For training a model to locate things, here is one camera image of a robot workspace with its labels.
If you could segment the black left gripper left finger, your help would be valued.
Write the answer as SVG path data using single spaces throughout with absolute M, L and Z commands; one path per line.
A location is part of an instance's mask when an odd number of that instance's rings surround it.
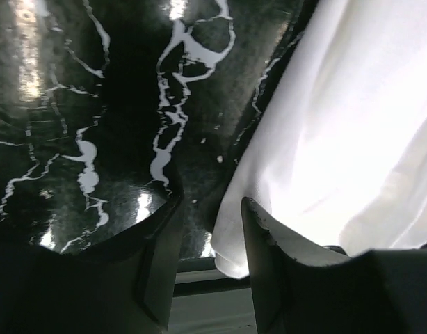
M 76 255 L 0 241 L 0 333 L 164 333 L 181 196 Z

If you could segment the white printed t-shirt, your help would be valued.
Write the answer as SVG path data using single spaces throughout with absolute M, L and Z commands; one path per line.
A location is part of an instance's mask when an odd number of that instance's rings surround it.
M 427 1 L 318 2 L 220 204 L 236 279 L 244 197 L 350 256 L 427 244 Z

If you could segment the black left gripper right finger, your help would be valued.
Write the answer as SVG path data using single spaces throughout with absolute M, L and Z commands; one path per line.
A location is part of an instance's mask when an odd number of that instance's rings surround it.
M 259 333 L 427 333 L 427 248 L 337 253 L 241 202 Z

